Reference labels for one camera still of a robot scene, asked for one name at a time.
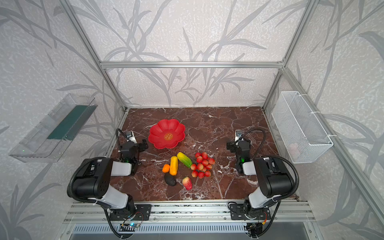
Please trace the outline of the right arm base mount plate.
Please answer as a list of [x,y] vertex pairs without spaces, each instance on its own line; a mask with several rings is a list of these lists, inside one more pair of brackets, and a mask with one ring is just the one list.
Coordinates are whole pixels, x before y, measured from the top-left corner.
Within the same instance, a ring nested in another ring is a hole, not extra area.
[[227,207],[230,211],[231,220],[269,221],[272,216],[269,208],[251,208],[246,204],[229,202]]

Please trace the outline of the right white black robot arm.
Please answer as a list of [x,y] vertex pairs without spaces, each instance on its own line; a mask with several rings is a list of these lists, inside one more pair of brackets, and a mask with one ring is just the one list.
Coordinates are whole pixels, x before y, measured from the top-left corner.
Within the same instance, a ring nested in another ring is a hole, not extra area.
[[258,180],[258,188],[245,200],[245,210],[269,208],[297,191],[300,177],[287,159],[275,155],[251,158],[249,141],[228,142],[226,148],[235,154],[238,173]]

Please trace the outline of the yellow fake banana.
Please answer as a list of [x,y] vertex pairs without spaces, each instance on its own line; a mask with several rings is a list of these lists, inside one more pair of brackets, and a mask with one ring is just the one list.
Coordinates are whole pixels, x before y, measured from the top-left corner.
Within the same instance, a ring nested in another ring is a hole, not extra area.
[[178,162],[179,162],[178,157],[176,157],[176,156],[172,156],[171,157],[170,170],[169,170],[170,175],[172,175],[172,176],[176,176],[177,175],[177,173],[178,173]]

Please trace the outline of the pink fake strawberry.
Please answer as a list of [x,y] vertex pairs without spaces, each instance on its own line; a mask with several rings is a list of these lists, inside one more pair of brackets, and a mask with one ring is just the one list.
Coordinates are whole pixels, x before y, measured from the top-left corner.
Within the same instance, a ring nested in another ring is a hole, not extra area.
[[187,191],[191,190],[193,188],[192,180],[189,177],[185,177],[182,181],[183,186]]

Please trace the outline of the dark fake avocado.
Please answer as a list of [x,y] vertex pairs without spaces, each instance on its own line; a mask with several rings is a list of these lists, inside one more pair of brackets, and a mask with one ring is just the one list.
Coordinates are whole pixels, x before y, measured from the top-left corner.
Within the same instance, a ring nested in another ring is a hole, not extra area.
[[174,187],[177,185],[177,181],[176,181],[175,177],[172,176],[170,173],[164,174],[164,180],[168,186]]

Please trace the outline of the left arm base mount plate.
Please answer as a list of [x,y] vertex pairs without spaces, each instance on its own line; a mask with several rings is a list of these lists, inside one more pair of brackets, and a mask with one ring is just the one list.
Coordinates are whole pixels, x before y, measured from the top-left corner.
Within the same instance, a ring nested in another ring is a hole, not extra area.
[[133,210],[120,209],[111,210],[109,218],[111,221],[148,221],[150,218],[152,205],[139,204],[135,205]]

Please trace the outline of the red fake grape bunch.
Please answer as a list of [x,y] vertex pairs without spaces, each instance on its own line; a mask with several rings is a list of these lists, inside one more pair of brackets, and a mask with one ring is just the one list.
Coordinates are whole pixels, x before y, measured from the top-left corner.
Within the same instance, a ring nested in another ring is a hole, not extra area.
[[210,158],[206,152],[195,154],[196,162],[190,167],[193,178],[209,178],[212,175],[212,169],[216,160]]

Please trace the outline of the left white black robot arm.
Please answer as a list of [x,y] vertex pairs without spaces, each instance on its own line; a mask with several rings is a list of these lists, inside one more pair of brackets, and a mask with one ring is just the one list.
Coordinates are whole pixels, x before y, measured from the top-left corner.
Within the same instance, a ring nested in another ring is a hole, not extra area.
[[148,143],[129,140],[121,146],[122,159],[106,157],[85,159],[75,170],[67,187],[67,195],[83,203],[100,205],[105,210],[136,212],[133,197],[111,186],[111,177],[134,176],[140,166],[140,153]]

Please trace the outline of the small orange fake fruit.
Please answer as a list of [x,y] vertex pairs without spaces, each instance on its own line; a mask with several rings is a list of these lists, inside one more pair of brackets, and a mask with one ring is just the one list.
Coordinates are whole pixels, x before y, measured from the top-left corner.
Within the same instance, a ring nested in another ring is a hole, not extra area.
[[170,171],[170,165],[169,164],[165,164],[162,168],[162,172],[163,173],[168,173]]

